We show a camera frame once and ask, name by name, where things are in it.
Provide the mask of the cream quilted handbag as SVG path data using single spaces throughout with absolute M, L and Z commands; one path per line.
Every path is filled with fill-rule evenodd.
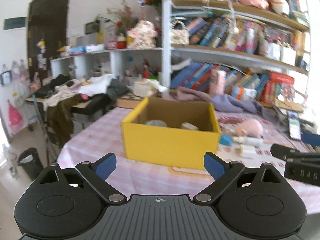
M 181 21 L 174 21 L 171 24 L 171 43 L 172 44 L 189 44 L 189 31 Z

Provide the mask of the blue tissue pack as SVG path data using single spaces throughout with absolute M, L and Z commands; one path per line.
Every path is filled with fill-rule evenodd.
M 227 135 L 221 135 L 219 143 L 221 145 L 231 146 L 232 145 L 232 139 Z

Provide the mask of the brown envelope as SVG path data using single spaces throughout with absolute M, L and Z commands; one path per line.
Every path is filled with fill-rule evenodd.
M 289 102 L 289 101 L 280 101 L 279 99 L 274 100 L 274 105 L 278 108 L 287 110 L 287 111 L 293 111 L 297 113 L 303 113 L 304 108 L 301 104 L 295 103 L 295 102 Z

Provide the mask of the black smartphone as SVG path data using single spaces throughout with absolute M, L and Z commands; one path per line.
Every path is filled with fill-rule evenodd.
M 301 129 L 299 122 L 299 114 L 297 112 L 288 111 L 289 135 L 291 139 L 301 140 Z

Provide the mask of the cream eraser block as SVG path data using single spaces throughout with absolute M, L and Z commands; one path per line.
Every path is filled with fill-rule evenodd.
M 191 123 L 188 122 L 184 122 L 181 124 L 181 129 L 187 129 L 187 130 L 191 130 L 191 131 L 198 131 L 199 128 Z

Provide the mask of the red dictionary book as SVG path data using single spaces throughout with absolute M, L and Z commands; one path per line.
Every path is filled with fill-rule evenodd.
M 270 81 L 292 86 L 294 85 L 295 79 L 285 74 L 270 72 Z

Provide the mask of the white spray bottle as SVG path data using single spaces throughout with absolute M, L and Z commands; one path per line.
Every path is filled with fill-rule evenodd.
M 263 144 L 262 138 L 253 138 L 253 137 L 232 137 L 234 142 L 243 145 L 250 145 L 254 147 L 260 147 Z

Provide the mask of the chessboard wooden box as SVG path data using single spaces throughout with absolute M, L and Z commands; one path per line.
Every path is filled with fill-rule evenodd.
M 117 98 L 117 107 L 125 109 L 134 109 L 143 100 L 143 97 L 139 97 L 133 94 L 132 92 L 128 92 L 122 95 L 121 97 Z

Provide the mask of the white bookshelf frame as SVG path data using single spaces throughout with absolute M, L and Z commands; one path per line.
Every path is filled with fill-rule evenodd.
M 297 72 L 308 76 L 309 72 L 290 64 L 269 59 L 267 57 L 247 54 L 228 49 L 210 48 L 202 46 L 171 44 L 171 15 L 172 7 L 177 7 L 172 0 L 162 1 L 162 73 L 161 84 L 170 88 L 171 85 L 171 52 L 176 50 L 185 53 L 197 61 L 227 64 L 251 70 L 272 70 L 283 74 Z

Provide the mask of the pink floral figurine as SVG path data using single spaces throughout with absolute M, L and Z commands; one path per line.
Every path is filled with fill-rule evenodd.
M 152 49 L 156 47 L 157 31 L 150 21 L 141 20 L 127 32 L 127 48 Z

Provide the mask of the orange blue white box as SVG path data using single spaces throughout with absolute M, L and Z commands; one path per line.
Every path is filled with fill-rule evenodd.
M 238 100 L 255 101 L 257 97 L 257 91 L 250 88 L 233 87 L 231 96 Z

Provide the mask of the yellow tape roll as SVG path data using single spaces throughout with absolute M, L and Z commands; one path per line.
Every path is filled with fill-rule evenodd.
M 149 120 L 145 123 L 147 126 L 167 127 L 167 124 L 162 120 Z

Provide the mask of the purple pink cloth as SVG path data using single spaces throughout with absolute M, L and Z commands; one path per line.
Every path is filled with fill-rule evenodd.
M 252 113 L 262 116 L 265 120 L 276 123 L 278 118 L 274 111 L 265 109 L 256 101 L 239 100 L 228 94 L 217 94 L 211 97 L 205 92 L 190 88 L 178 87 L 173 99 L 178 101 L 205 101 L 212 103 L 215 110 L 225 113 Z

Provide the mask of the pile of clothes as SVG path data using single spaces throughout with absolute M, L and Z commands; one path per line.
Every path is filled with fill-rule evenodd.
M 127 85 L 111 74 L 91 77 L 88 80 L 72 79 L 56 86 L 51 96 L 46 98 L 42 105 L 58 148 L 62 148 L 71 140 L 71 135 L 74 134 L 72 108 L 84 101 L 85 96 L 92 99 L 102 95 L 104 101 L 109 103 L 115 102 L 127 92 L 129 92 Z

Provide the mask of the black trash bin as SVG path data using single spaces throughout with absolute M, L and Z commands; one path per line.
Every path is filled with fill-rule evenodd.
M 34 147 L 28 148 L 19 155 L 17 165 L 23 168 L 31 181 L 35 180 L 44 170 L 38 151 Z

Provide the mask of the white pen holder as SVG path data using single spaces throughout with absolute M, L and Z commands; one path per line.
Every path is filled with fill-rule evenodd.
M 291 47 L 281 47 L 280 62 L 294 66 L 296 63 L 296 51 Z

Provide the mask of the yellow cardboard box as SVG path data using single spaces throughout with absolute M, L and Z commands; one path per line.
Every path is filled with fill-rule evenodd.
M 162 120 L 167 127 L 147 126 Z M 181 129 L 184 122 L 198 131 Z M 145 98 L 121 122 L 127 159 L 202 170 L 207 152 L 216 153 L 221 129 L 212 103 Z

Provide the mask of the panda plush toy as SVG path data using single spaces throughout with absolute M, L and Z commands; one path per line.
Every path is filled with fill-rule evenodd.
M 271 5 L 275 13 L 289 16 L 290 7 L 286 0 L 271 0 Z

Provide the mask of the pink cylinder device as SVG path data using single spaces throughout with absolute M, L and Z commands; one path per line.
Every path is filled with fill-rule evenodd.
M 211 97 L 222 95 L 225 91 L 226 72 L 223 70 L 212 69 L 209 84 L 209 94 Z

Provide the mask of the pink plush pig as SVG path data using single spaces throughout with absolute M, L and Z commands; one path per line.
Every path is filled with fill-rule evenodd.
M 261 138 L 263 132 L 262 124 L 256 119 L 245 120 L 235 128 L 235 133 L 239 137 Z

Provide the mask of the tissue box with tissues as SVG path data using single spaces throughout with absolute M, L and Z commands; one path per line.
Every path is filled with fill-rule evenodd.
M 146 98 L 157 93 L 164 93 L 168 89 L 159 83 L 157 80 L 142 79 L 133 83 L 133 94 L 135 96 Z

